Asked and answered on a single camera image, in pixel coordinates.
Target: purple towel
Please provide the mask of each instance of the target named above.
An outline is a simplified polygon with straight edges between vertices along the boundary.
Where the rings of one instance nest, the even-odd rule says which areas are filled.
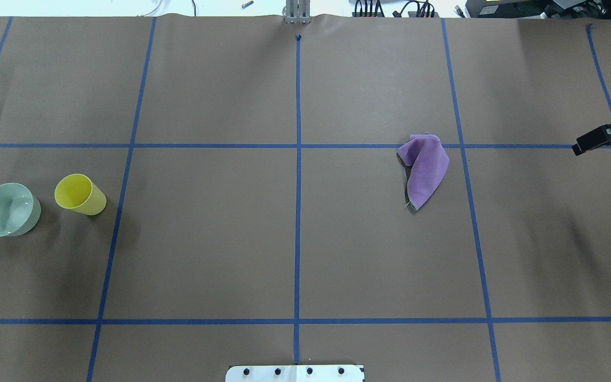
[[[412,135],[409,142],[397,149],[397,154],[412,166],[407,181],[409,204],[419,210],[440,185],[449,167],[449,157],[436,135]]]

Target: cup rim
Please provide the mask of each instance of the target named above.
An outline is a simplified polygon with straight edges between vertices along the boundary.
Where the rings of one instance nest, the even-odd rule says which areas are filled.
[[[30,196],[30,198],[32,199],[32,203],[36,203],[36,201],[34,200],[34,195],[32,194],[32,191],[30,191],[30,189],[29,189],[29,188],[25,187],[25,185],[24,185],[24,184],[10,182],[10,183],[4,183],[4,184],[0,184],[0,188],[3,188],[3,187],[5,187],[5,186],[11,186],[11,185],[13,185],[13,186],[20,186],[20,187],[22,187],[22,188],[25,190],[25,193],[27,193],[27,195],[28,195],[28,196]],[[22,224],[21,224],[21,225],[19,225],[19,227],[16,227],[16,228],[15,228],[15,230],[12,230],[12,231],[11,231],[11,233],[16,232],[17,230],[19,230],[20,228],[22,228],[22,227],[25,225],[25,223],[27,223],[27,219],[29,219],[29,218],[30,218],[30,216],[32,215],[32,211],[34,211],[34,208],[32,208],[32,210],[30,210],[30,213],[27,215],[27,218],[26,218],[25,222],[22,222]],[[10,235],[11,233],[5,233],[5,234],[2,234],[2,235],[0,235],[0,237],[5,237],[5,236],[8,236],[8,235]]]
[[[83,177],[84,179],[86,179],[87,181],[89,181],[89,185],[91,186],[91,191],[89,191],[88,196],[86,197],[86,199],[84,199],[84,201],[81,204],[78,204],[78,205],[75,205],[75,206],[71,206],[71,207],[66,207],[66,206],[60,205],[60,203],[58,202],[58,198],[56,198],[56,193],[58,192],[58,187],[60,186],[60,184],[63,183],[63,181],[65,181],[65,179],[67,179],[67,178],[69,178],[71,176],[80,176],[80,177]],[[88,176],[85,176],[85,174],[80,174],[79,172],[75,172],[74,174],[70,174],[68,176],[63,177],[63,179],[61,179],[58,182],[58,184],[56,184],[56,189],[54,189],[53,196],[54,196],[54,199],[56,199],[56,204],[58,206],[60,206],[60,208],[64,208],[66,210],[71,210],[72,211],[72,210],[77,210],[77,208],[80,208],[80,206],[85,205],[89,201],[89,199],[91,199],[91,196],[93,195],[93,191],[94,191],[94,184],[91,181],[91,178],[88,177]]]

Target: cup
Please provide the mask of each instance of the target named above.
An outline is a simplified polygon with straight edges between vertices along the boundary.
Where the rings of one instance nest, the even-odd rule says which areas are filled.
[[[0,185],[0,237],[19,236],[39,221],[39,200],[22,184]]]
[[[70,174],[61,179],[54,197],[62,208],[84,215],[97,215],[107,204],[104,193],[84,174]]]

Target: white label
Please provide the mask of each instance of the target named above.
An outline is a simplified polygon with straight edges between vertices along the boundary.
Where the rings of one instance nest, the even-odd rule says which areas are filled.
[[[480,15],[494,14],[497,9],[499,9],[498,5],[488,5],[487,7],[482,7],[482,9],[480,10]]]

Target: white floor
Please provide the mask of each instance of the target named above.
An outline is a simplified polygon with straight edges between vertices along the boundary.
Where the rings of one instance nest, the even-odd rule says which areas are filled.
[[[197,15],[242,16],[282,14],[284,0],[254,0],[242,9],[248,0],[196,0]],[[465,0],[432,0],[440,17],[458,17],[454,6],[465,10]],[[386,16],[400,10],[404,1],[382,2]],[[354,0],[311,0],[311,14],[349,16]],[[169,13],[193,15],[191,0],[0,0],[0,16],[134,16],[163,15]]]

